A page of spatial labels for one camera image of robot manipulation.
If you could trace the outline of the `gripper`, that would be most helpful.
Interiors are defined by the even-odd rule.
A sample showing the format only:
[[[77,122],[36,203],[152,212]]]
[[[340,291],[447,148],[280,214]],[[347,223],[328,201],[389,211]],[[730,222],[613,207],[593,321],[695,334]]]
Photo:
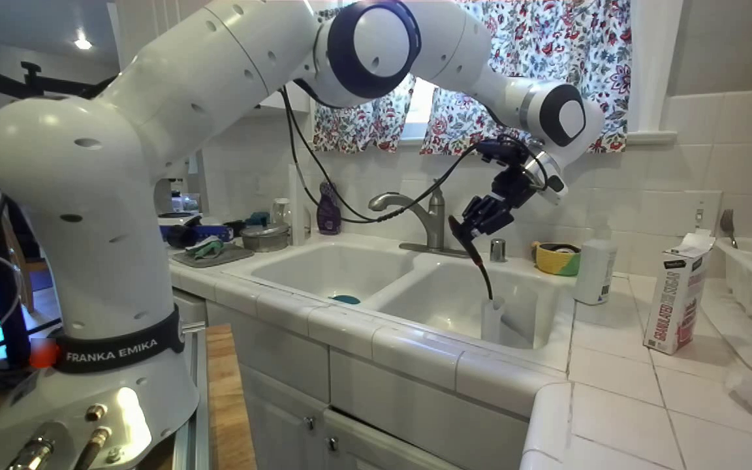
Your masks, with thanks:
[[[514,222],[511,211],[521,208],[539,187],[522,166],[509,166],[493,179],[490,195],[473,196],[462,212],[463,229],[471,229],[474,238],[492,235]],[[495,205],[498,200],[502,205]]]

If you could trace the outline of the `black spatula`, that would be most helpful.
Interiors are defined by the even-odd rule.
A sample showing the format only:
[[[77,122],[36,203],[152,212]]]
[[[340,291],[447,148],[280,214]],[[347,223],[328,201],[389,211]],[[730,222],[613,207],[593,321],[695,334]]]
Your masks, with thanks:
[[[447,223],[454,238],[456,238],[459,244],[462,245],[463,250],[469,255],[469,258],[474,262],[474,265],[477,266],[478,270],[480,270],[484,280],[484,286],[486,286],[487,298],[489,301],[493,301],[494,291],[492,280],[490,280],[488,271],[486,267],[484,267],[482,256],[474,245],[474,235],[472,235],[472,232],[468,227],[463,226],[463,224],[452,215],[447,217]]]

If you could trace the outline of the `yellow and green bowl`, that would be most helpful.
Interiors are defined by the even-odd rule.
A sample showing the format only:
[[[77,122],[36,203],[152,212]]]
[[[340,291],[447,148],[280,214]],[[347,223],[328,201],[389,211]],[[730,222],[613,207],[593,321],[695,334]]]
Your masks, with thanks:
[[[562,277],[576,277],[581,262],[581,247],[567,243],[531,244],[531,256],[538,270]]]

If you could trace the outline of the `white double sink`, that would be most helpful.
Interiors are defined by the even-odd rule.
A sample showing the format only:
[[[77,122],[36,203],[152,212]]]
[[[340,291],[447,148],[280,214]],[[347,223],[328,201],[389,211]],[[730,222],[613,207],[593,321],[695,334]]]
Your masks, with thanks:
[[[567,281],[525,259],[486,263],[504,301],[498,342],[481,338],[483,277],[471,260],[401,249],[394,240],[343,234],[257,254],[230,275],[320,300],[356,298],[355,309],[566,371],[575,312]]]

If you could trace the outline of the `white plastic bottle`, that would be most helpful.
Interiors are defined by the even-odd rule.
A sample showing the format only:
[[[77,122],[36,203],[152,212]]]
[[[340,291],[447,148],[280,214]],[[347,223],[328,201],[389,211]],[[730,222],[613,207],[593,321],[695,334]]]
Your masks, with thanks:
[[[583,243],[573,298],[588,306],[608,301],[618,245],[612,239]]]

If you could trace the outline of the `window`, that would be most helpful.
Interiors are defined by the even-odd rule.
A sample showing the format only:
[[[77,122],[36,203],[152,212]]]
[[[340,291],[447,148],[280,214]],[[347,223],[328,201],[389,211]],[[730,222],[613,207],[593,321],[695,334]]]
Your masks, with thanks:
[[[429,125],[433,94],[436,88],[435,84],[417,78],[410,95],[410,105],[400,142],[418,142],[424,139]]]

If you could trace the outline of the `floral curtain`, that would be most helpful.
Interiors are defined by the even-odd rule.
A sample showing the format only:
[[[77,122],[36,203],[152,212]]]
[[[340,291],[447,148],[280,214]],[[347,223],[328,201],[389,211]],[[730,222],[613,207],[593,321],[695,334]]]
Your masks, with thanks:
[[[302,89],[315,101],[319,151],[394,152],[408,117],[422,41],[399,0],[363,0],[319,13],[315,71]]]
[[[502,76],[575,87],[604,116],[588,151],[621,153],[629,134],[632,13],[632,0],[450,0],[421,4],[416,18],[433,27],[425,45],[449,34],[478,40],[465,72],[483,62]]]

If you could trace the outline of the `purple bottle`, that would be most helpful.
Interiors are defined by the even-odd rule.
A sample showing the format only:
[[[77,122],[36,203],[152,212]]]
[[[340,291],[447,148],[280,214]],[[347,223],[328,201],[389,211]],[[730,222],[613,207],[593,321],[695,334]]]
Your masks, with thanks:
[[[342,214],[337,191],[329,181],[320,184],[320,199],[317,203],[317,229],[323,235],[334,236],[342,231]]]

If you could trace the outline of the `white sugar carton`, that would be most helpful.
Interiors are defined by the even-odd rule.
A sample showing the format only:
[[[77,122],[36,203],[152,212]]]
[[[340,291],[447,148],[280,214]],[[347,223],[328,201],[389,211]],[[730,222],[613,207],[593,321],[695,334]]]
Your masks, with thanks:
[[[710,230],[698,229],[662,252],[645,347],[673,355],[692,342],[714,242]]]

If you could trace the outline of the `metal pot with lid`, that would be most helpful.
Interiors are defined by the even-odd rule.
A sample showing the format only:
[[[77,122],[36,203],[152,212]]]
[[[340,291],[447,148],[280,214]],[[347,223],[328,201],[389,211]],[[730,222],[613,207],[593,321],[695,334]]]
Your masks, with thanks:
[[[290,226],[274,223],[259,226],[246,226],[240,232],[244,249],[255,253],[271,253],[289,246]]]

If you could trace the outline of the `white cabinet door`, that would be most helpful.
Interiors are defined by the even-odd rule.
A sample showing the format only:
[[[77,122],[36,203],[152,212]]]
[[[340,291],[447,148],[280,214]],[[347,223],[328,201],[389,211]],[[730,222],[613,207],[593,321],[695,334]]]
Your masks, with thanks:
[[[257,470],[324,470],[324,411],[318,399],[240,365]]]
[[[462,470],[333,410],[323,413],[326,470]]]

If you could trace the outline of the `dark drying mat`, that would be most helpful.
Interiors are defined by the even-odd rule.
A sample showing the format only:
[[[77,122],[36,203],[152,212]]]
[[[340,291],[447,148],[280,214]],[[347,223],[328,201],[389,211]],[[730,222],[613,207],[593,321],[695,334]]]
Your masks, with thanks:
[[[190,254],[186,252],[177,252],[171,254],[170,259],[179,262],[181,265],[185,265],[191,268],[197,268],[202,270],[203,268],[211,268],[220,266],[222,264],[230,264],[242,259],[251,258],[255,253],[252,250],[244,249],[244,247],[228,243],[224,246],[217,256],[212,258],[194,259]]]

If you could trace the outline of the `blue container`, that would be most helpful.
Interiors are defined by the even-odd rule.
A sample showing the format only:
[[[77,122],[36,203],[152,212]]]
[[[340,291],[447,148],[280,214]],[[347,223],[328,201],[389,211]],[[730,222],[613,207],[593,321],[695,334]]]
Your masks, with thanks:
[[[211,237],[223,243],[234,238],[232,227],[206,225],[202,220],[203,216],[192,212],[165,212],[158,216],[161,236],[173,249],[187,249]]]

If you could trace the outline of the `green cloth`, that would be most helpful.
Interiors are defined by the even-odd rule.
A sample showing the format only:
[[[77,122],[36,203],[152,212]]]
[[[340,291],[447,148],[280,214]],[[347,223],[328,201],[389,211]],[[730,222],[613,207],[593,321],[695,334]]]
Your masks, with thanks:
[[[224,241],[222,241],[221,238],[212,236],[205,238],[190,247],[186,247],[184,253],[186,256],[194,260],[214,259],[222,253],[225,247],[226,244],[224,244]]]

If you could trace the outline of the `white wall switch plate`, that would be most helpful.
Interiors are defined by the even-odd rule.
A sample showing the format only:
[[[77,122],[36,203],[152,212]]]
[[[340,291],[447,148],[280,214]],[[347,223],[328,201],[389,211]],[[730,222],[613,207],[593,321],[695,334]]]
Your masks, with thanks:
[[[687,232],[698,229],[715,232],[723,193],[718,190],[688,190],[681,196],[681,222]]]

